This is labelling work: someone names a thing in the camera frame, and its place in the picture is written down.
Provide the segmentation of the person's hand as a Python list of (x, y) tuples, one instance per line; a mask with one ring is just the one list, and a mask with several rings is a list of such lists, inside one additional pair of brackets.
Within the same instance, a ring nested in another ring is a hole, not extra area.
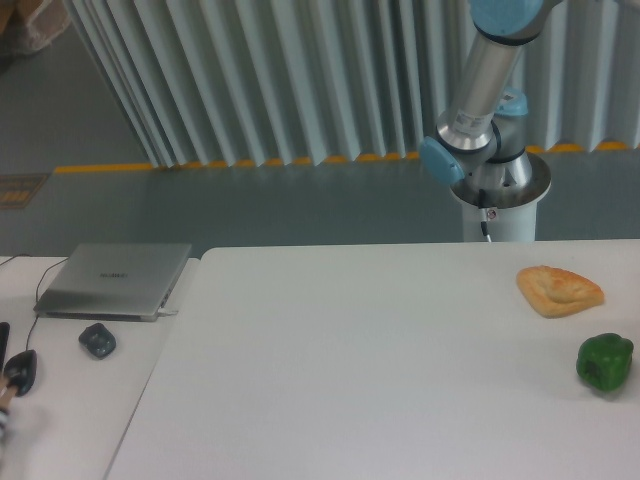
[(11, 380), (4, 375), (1, 376), (0, 381), (0, 408), (2, 411), (7, 412), (13, 398), (17, 392), (17, 387), (11, 383)]

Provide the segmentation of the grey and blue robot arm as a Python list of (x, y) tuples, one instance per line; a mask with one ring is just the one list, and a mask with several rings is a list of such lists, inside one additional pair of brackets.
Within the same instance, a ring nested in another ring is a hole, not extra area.
[(419, 157), (441, 183), (453, 185), (492, 161), (510, 161), (506, 135), (494, 116), (524, 45), (542, 32), (556, 1), (471, 1), (477, 30), (450, 106), (440, 115), (432, 137), (419, 146)]

